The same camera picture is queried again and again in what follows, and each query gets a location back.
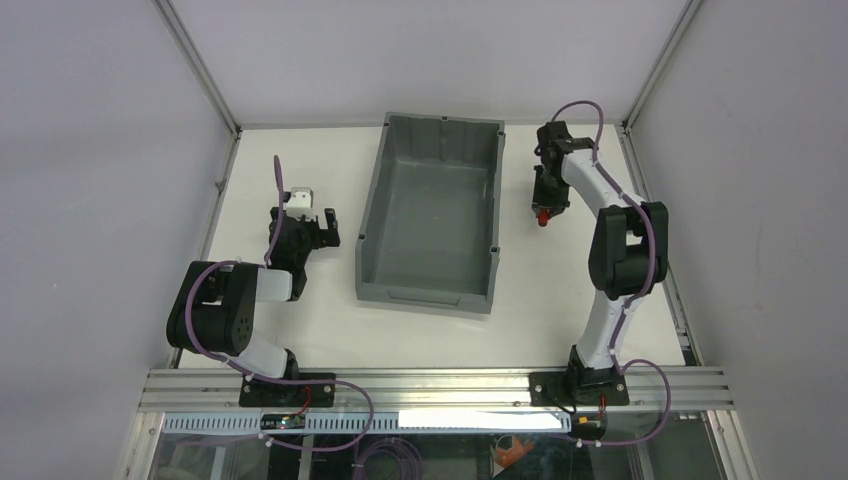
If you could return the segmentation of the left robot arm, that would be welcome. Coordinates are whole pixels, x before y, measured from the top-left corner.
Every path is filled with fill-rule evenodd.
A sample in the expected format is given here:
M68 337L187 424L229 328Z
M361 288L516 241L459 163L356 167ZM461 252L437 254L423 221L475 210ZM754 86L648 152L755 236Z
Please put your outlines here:
M261 264L238 260L194 261L187 268L166 325L168 343L218 360L249 378L299 382L295 354L260 336L254 327L259 303L296 302L307 284L310 254L337 248L336 211L318 217L270 210L269 257Z

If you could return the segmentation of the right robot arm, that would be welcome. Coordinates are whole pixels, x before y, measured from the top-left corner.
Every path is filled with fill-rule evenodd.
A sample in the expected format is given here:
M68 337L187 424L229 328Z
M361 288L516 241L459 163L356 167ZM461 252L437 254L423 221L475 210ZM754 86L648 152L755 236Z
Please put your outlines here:
M532 211L545 227L577 193L595 218L588 272L596 296L573 346L564 382L574 389L613 386L623 375L618 350L636 308L668 271L668 208L620 185L595 140L574 137L563 121L537 131Z

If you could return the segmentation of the grey plastic storage bin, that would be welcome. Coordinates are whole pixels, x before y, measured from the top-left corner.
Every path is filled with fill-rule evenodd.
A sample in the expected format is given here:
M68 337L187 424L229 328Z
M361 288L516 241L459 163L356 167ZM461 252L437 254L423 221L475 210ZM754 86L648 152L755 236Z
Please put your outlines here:
M359 300L491 312L505 141L501 120L386 113L355 245Z

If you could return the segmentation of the orange object under table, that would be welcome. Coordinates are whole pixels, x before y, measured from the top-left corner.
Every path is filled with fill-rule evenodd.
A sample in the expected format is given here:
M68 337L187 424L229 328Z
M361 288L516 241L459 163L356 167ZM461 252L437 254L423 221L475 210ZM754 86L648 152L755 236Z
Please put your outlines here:
M495 466L502 469L510 467L535 448L529 438L518 435L498 437L492 446L492 459Z

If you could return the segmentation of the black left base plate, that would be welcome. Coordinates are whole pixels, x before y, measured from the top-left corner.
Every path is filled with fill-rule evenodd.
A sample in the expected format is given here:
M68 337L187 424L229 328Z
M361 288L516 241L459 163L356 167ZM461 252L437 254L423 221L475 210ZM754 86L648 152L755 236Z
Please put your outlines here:
M242 380L238 405L243 408L329 408L335 400L336 375L330 372L301 373L300 380L309 385L280 385L246 378Z

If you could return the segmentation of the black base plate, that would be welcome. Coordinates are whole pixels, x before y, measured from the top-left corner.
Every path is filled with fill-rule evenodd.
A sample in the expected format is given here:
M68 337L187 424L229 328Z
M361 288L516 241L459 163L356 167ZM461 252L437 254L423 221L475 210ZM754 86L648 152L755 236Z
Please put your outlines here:
M242 380L238 405L243 408L329 408L335 400L336 375L330 372L301 373L300 380L309 385L280 385L246 378Z
M576 371L534 371L528 375L531 405L534 407L626 406L630 403L624 377L604 373L601 377L580 379Z

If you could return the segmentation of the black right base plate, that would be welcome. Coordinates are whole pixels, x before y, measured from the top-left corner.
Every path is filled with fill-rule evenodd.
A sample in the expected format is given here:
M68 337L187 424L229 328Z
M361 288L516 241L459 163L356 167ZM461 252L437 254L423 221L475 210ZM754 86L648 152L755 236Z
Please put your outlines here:
M534 371L528 375L531 405L534 407L626 406L630 403L624 377L604 373L601 377L580 379L576 371Z

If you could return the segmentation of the aluminium front rail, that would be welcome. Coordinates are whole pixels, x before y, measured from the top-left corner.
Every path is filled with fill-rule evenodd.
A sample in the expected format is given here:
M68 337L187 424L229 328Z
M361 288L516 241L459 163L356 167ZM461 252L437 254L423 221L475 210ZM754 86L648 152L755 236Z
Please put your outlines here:
M610 413L659 412L669 403L674 412L732 410L728 381L717 367L667 366L671 386L666 394L658 374L633 367L626 377L629 404L608 405ZM364 412L370 395L376 411L449 409L529 412L535 386L527 369L341 369L336 376L332 412ZM138 409L141 412L230 412L240 409L240 374L222 368L152 370Z

